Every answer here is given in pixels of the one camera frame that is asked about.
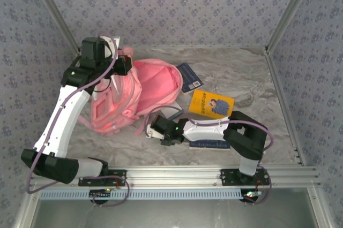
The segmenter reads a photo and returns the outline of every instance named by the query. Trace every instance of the book cover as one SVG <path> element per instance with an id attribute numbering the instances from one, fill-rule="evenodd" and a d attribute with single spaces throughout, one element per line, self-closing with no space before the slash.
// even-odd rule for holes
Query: book cover
<path id="1" fill-rule="evenodd" d="M 234 107 L 234 99 L 222 95 L 195 90 L 189 111 L 215 119 L 228 117 Z"/>
<path id="2" fill-rule="evenodd" d="M 189 93 L 196 88 L 200 88 L 204 83 L 200 80 L 200 78 L 195 74 L 193 69 L 188 65 L 188 63 L 182 63 L 181 65 L 176 67 L 183 78 L 183 85 L 182 85 L 182 92 Z"/>

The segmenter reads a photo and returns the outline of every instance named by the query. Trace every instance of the pink backpack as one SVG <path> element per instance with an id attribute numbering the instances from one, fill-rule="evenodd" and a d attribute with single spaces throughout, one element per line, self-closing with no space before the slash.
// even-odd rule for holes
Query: pink backpack
<path id="1" fill-rule="evenodd" d="M 124 47 L 118 54 L 132 58 L 133 49 Z M 179 70 L 167 62 L 153 58 L 134 61 L 128 75 L 112 75 L 109 87 L 108 80 L 102 80 L 96 86 L 97 91 L 108 88 L 93 93 L 91 122 L 82 116 L 79 121 L 103 135 L 118 133 L 153 108 L 172 104 L 182 84 Z"/>

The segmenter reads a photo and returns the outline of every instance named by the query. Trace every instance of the floor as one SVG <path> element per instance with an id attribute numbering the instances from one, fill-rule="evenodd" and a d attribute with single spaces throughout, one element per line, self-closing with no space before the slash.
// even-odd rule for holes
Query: floor
<path id="1" fill-rule="evenodd" d="M 254 118 L 273 133 L 274 145 L 265 153 L 262 163 L 294 163 L 293 146 L 263 54 L 239 48 L 163 48 L 135 49 L 133 57 L 158 58 L 174 65 L 187 62 L 204 82 L 203 90 L 233 97 L 234 110 Z M 180 93 L 177 102 L 187 110 L 191 98 L 191 94 Z M 82 115 L 89 116 L 89 111 L 90 104 Z M 240 157 L 233 149 L 193 149 L 188 143 L 167 147 L 143 134 L 135 136 L 140 124 L 138 120 L 120 133 L 105 137 L 78 122 L 68 156 L 97 157 L 110 166 L 239 164 Z"/>

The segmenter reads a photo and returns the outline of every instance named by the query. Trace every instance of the black bracket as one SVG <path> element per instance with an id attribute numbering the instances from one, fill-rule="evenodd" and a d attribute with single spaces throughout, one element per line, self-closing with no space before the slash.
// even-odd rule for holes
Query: black bracket
<path id="1" fill-rule="evenodd" d="M 222 186 L 269 185 L 268 174 L 263 169 L 257 169 L 252 177 L 243 175 L 238 169 L 221 169 L 219 178 Z"/>
<path id="2" fill-rule="evenodd" d="M 160 140 L 162 146 L 174 146 L 175 141 L 168 141 L 168 140 Z"/>
<path id="3" fill-rule="evenodd" d="M 92 189 L 90 190 L 90 193 L 88 194 L 89 197 L 93 198 L 96 194 L 96 197 L 100 197 L 101 199 L 95 199 L 95 204 L 102 205 L 106 203 L 108 200 L 106 198 L 111 197 L 111 191 L 107 191 L 105 189 Z"/>
<path id="4" fill-rule="evenodd" d="M 120 176 L 126 180 L 127 171 L 124 169 L 109 169 L 106 173 L 107 176 Z M 125 182 L 120 179 L 79 179 L 79 186 L 80 187 L 124 187 Z"/>

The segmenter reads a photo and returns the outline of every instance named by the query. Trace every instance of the wall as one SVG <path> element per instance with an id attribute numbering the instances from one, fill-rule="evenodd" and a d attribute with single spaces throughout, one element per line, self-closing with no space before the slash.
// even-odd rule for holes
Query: wall
<path id="1" fill-rule="evenodd" d="M 14 222 L 32 148 L 74 57 L 41 0 L 0 0 L 0 227 Z"/>
<path id="2" fill-rule="evenodd" d="M 55 0 L 78 43 L 107 30 L 124 44 L 266 45 L 289 0 Z"/>
<path id="3" fill-rule="evenodd" d="M 343 227 L 343 0 L 304 0 L 273 53 L 308 164 Z"/>

